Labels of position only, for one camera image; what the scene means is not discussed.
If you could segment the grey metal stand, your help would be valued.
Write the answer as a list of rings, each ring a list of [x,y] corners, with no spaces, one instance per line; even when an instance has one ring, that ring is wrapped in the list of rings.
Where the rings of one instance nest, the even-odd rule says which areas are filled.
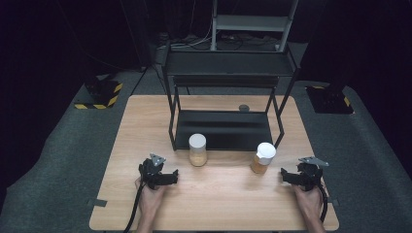
[[[234,31],[259,31],[259,32],[281,32],[280,43],[276,47],[277,52],[283,52],[292,27],[294,14],[299,0],[291,0],[289,14],[285,17],[268,16],[237,16],[219,15],[218,0],[213,0],[212,10],[212,37],[210,50],[217,49],[217,34],[220,30]]]

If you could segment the person's left hand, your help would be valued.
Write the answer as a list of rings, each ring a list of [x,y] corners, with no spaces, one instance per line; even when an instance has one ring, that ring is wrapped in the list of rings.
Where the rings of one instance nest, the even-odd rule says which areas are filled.
[[[155,216],[162,203],[162,198],[165,191],[167,190],[167,187],[161,185],[156,187],[155,189],[151,189],[149,187],[146,187],[139,179],[135,181],[135,185],[137,188],[139,188],[140,185],[143,186],[139,201],[142,216]]]

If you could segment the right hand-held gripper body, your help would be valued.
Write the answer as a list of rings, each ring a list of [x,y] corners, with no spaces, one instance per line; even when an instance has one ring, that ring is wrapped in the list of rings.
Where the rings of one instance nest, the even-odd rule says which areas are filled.
[[[299,161],[297,171],[302,177],[302,183],[300,185],[303,186],[306,191],[311,190],[321,182],[323,167],[328,167],[329,163],[322,161],[316,156],[299,158]]]

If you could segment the black two-tier metal rack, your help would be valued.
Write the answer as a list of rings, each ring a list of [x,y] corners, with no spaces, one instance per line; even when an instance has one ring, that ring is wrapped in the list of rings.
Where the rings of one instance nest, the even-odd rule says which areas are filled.
[[[174,150],[186,150],[189,137],[206,137],[208,150],[253,151],[262,142],[274,147],[285,130],[281,114],[287,101],[278,103],[275,91],[283,77],[294,81],[300,71],[293,55],[276,51],[172,50],[165,47],[160,63],[170,109],[169,137]],[[184,110],[181,87],[247,87],[270,90],[263,111]]]

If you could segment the amber jar with white lid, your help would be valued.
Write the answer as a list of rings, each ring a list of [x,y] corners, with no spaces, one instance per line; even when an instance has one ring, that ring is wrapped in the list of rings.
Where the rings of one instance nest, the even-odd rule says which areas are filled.
[[[270,143],[260,143],[251,164],[251,169],[257,174],[264,174],[276,155],[276,148]]]

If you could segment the tall jar with white lid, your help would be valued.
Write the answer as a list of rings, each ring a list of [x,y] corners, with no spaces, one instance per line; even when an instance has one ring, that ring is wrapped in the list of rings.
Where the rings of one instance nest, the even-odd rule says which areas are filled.
[[[196,167],[207,162],[206,138],[202,134],[196,133],[189,137],[189,161]]]

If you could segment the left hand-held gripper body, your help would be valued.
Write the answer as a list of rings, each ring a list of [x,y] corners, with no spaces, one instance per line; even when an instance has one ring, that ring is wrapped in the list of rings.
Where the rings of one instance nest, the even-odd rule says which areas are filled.
[[[164,185],[164,177],[161,174],[164,162],[164,157],[151,153],[150,157],[139,165],[141,181],[149,188],[155,189],[159,185]]]

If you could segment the person's right hand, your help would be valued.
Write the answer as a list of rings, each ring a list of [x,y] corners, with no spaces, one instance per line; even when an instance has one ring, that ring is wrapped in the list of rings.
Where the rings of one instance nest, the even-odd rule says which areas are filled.
[[[309,191],[303,191],[299,186],[293,185],[292,189],[295,193],[299,210],[305,217],[319,218],[323,206],[323,195],[317,189],[313,188]]]

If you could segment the black yellow striped stand base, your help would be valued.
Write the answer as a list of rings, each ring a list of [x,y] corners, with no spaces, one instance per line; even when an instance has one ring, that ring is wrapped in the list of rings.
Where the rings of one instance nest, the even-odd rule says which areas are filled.
[[[74,107],[78,110],[112,108],[118,100],[121,89],[122,83],[112,80],[97,80],[94,83],[87,83],[86,90],[92,101],[75,102]]]
[[[332,92],[326,86],[307,86],[306,92],[317,114],[350,115],[354,112],[342,91]]]

